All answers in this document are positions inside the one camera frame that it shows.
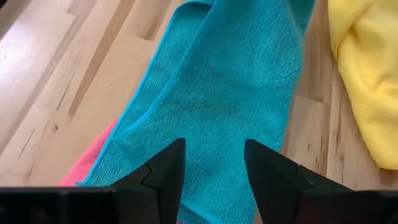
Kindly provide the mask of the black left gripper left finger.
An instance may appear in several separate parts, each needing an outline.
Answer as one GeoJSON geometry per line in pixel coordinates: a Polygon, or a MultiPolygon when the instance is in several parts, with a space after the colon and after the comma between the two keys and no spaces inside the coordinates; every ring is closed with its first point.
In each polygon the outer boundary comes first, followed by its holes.
{"type": "Polygon", "coordinates": [[[184,175],[178,138],[107,187],[0,187],[0,224],[175,224],[184,175]]]}

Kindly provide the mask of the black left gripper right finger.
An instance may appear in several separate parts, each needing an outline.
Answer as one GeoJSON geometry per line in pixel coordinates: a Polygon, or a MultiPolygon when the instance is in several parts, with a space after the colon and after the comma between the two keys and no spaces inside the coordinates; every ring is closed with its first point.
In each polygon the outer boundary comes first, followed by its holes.
{"type": "Polygon", "coordinates": [[[265,224],[398,224],[398,191],[355,191],[248,139],[244,160],[265,224]]]}

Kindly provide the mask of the teal microfiber towel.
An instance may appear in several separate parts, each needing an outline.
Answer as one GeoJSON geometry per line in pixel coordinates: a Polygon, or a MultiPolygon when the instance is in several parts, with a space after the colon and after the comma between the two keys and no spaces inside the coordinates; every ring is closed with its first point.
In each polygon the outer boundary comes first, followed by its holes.
{"type": "Polygon", "coordinates": [[[187,0],[85,185],[110,185],[172,141],[186,144],[178,220],[252,224],[244,143],[278,151],[315,0],[187,0]]]}

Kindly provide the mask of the yellow microfiber towel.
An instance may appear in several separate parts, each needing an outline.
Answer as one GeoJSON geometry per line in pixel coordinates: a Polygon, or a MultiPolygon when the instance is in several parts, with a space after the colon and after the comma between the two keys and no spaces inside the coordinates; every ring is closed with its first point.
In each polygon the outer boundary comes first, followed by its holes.
{"type": "Polygon", "coordinates": [[[398,0],[328,0],[328,20],[369,153],[380,168],[398,170],[398,0]]]}

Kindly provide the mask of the pink microfiber towel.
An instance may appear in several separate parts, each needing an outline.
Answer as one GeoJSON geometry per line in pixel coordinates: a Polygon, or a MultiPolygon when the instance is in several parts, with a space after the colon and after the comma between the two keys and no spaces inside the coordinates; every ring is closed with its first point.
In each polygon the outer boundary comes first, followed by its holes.
{"type": "Polygon", "coordinates": [[[61,180],[61,187],[74,187],[77,182],[81,182],[86,178],[116,123],[117,120],[110,123],[110,125],[91,143],[89,148],[81,155],[66,176],[61,180]]]}

